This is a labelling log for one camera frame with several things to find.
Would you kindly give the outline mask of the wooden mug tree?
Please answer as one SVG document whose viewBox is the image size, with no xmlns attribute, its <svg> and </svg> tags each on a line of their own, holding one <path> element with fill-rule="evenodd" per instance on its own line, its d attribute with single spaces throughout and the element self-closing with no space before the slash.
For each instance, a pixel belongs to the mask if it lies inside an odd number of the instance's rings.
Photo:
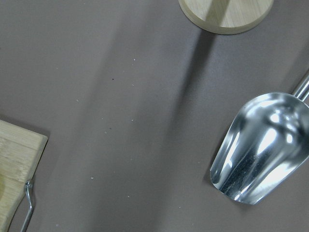
<svg viewBox="0 0 309 232">
<path fill-rule="evenodd" d="M 180 0 L 186 17 L 198 27 L 221 35 L 249 31 L 270 12 L 272 0 Z"/>
</svg>

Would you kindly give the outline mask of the wooden cutting board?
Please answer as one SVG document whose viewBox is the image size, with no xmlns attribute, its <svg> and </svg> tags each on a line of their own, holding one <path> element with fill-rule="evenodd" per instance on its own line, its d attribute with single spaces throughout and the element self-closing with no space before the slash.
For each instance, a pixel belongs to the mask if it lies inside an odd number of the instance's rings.
<svg viewBox="0 0 309 232">
<path fill-rule="evenodd" d="M 48 137 L 6 121 L 0 122 L 0 230 L 8 231 L 12 218 L 26 197 L 29 208 L 22 225 L 28 228 L 34 211 L 33 176 Z"/>
</svg>

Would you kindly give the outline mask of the steel scoop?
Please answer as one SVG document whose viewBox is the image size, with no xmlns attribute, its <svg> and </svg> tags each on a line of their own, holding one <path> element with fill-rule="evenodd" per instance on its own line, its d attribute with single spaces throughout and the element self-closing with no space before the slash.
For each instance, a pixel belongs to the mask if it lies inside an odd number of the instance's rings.
<svg viewBox="0 0 309 232">
<path fill-rule="evenodd" d="M 228 198 L 254 205 L 309 157 L 309 77 L 293 93 L 272 92 L 247 102 L 232 121 L 210 168 Z"/>
</svg>

